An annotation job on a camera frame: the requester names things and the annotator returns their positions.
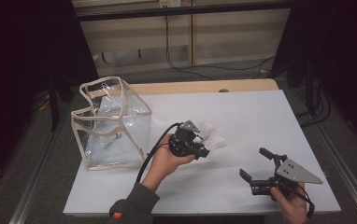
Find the person's right hand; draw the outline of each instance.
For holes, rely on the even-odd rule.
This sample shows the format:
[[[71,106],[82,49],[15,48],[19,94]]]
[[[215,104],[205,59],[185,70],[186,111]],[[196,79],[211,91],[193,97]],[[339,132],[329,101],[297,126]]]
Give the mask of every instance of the person's right hand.
[[[302,188],[305,187],[304,183],[298,183]],[[304,191],[297,187],[296,191],[305,196]],[[288,199],[277,188],[271,188],[272,195],[278,201],[281,207],[281,214],[283,220],[287,224],[303,224],[307,222],[307,202],[295,194],[291,194]]]

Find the clear plastic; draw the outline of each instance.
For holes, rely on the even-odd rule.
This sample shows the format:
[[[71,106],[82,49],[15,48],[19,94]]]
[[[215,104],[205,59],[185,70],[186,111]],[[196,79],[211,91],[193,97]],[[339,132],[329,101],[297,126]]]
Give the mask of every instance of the clear plastic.
[[[145,160],[151,109],[120,77],[84,83],[89,106],[71,112],[71,124],[88,170],[138,167]]]

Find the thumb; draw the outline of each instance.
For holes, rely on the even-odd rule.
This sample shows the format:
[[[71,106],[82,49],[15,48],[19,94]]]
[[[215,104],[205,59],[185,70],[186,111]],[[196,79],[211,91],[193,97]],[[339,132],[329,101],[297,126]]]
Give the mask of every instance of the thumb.
[[[280,207],[287,208],[290,206],[289,201],[287,201],[286,197],[280,192],[280,190],[273,187],[271,188],[271,193],[280,204]]]

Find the person's left hand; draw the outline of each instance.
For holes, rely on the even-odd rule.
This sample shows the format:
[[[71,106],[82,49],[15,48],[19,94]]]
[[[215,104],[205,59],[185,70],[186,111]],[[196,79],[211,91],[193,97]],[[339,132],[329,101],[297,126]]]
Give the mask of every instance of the person's left hand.
[[[162,139],[158,150],[152,157],[152,163],[146,177],[141,182],[142,185],[155,191],[165,177],[171,175],[182,164],[190,163],[195,159],[194,155],[177,157],[169,150],[169,133]]]

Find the white table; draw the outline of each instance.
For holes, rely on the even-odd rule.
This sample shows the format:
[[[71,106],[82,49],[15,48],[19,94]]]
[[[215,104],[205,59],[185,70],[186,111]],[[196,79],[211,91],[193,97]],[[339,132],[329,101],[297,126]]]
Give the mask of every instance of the white table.
[[[253,196],[239,176],[244,169],[253,179],[267,179],[275,165],[259,154],[265,147],[286,154],[323,180],[306,184],[315,213],[340,211],[283,91],[181,93],[142,95],[152,109],[150,148],[167,127],[191,119],[211,121],[227,146],[212,150],[181,166],[158,188],[161,200],[152,213],[161,216],[266,215],[280,211],[269,196]],[[106,217],[109,207],[126,198],[138,168],[87,171],[83,164],[64,213],[76,217]]]

